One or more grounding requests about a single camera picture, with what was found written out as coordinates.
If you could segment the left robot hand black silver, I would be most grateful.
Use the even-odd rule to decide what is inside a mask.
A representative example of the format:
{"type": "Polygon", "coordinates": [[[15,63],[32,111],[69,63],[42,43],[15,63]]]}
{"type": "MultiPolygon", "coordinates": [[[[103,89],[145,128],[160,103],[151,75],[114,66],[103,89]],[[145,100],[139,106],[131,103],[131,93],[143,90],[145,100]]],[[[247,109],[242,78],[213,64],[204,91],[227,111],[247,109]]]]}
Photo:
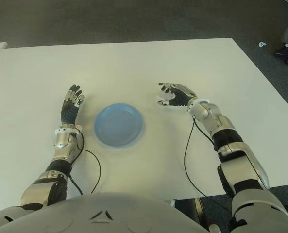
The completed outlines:
{"type": "Polygon", "coordinates": [[[61,110],[61,123],[62,124],[76,124],[76,118],[81,105],[85,99],[84,94],[79,85],[72,85],[66,92],[62,110],[61,110]]]}

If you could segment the right robot hand black silver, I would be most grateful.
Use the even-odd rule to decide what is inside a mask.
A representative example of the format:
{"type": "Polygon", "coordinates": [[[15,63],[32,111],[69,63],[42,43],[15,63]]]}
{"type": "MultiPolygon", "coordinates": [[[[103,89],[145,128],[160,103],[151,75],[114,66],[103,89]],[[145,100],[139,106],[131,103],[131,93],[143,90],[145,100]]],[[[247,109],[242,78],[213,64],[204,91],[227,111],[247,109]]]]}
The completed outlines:
{"type": "Polygon", "coordinates": [[[176,83],[159,83],[164,94],[171,94],[168,100],[160,100],[157,103],[161,106],[188,106],[192,100],[196,100],[197,95],[188,87],[176,83]]]}

